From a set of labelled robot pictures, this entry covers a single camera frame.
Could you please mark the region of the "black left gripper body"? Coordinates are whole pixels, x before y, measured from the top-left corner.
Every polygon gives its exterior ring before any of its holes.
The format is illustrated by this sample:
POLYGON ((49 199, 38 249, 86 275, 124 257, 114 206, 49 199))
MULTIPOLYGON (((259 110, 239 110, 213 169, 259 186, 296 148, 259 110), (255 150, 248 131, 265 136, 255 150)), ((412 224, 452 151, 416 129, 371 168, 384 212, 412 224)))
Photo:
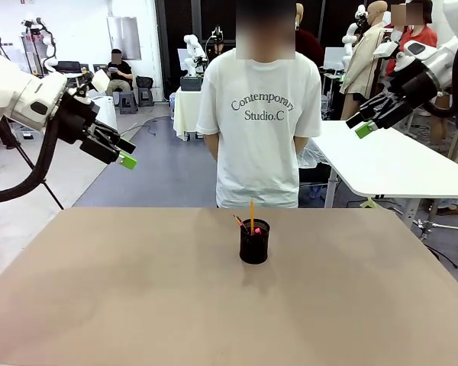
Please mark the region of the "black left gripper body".
POLYGON ((99 106, 93 101, 79 101, 65 91, 57 107, 53 117, 59 123, 57 137, 68 144, 85 140, 96 121, 99 106))

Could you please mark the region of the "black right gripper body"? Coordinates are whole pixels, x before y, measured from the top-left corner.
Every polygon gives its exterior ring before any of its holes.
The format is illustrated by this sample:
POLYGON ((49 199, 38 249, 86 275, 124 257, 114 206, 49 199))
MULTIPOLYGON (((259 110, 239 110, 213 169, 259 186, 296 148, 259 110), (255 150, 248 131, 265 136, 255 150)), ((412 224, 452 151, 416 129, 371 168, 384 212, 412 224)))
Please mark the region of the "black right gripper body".
POLYGON ((389 91, 399 100, 405 100, 412 108, 417 108, 437 96, 437 85, 427 71, 417 75, 404 71, 391 75, 389 91))

